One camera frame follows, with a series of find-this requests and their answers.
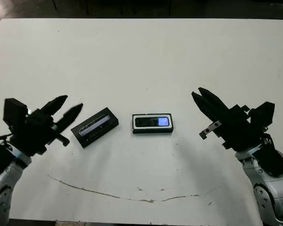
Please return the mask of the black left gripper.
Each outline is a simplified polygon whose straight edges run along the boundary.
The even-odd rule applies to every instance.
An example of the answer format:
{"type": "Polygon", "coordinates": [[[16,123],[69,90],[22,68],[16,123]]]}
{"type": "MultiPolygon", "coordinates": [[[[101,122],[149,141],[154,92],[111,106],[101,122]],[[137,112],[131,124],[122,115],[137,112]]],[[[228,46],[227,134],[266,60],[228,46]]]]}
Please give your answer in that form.
{"type": "Polygon", "coordinates": [[[42,155],[47,150],[46,145],[55,139],[62,142],[63,146],[67,146],[70,143],[69,139],[59,132],[63,132],[76,120],[83,107],[83,103],[73,106],[54,123],[52,116],[62,107],[67,97],[67,95],[58,96],[41,109],[32,112],[26,117],[23,127],[10,138],[9,142],[29,157],[36,153],[42,155]]]}

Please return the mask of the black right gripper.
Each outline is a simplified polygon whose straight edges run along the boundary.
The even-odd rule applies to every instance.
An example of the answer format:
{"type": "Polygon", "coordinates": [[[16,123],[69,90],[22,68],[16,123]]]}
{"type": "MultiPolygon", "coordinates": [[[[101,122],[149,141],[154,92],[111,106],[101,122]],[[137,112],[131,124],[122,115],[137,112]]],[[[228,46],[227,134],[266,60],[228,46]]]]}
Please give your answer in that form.
{"type": "Polygon", "coordinates": [[[244,151],[261,144],[266,128],[266,104],[249,109],[235,105],[228,108],[223,101],[208,89],[199,88],[200,94],[192,92],[192,98],[212,123],[200,132],[206,139],[213,132],[221,137],[225,149],[244,151]]]}

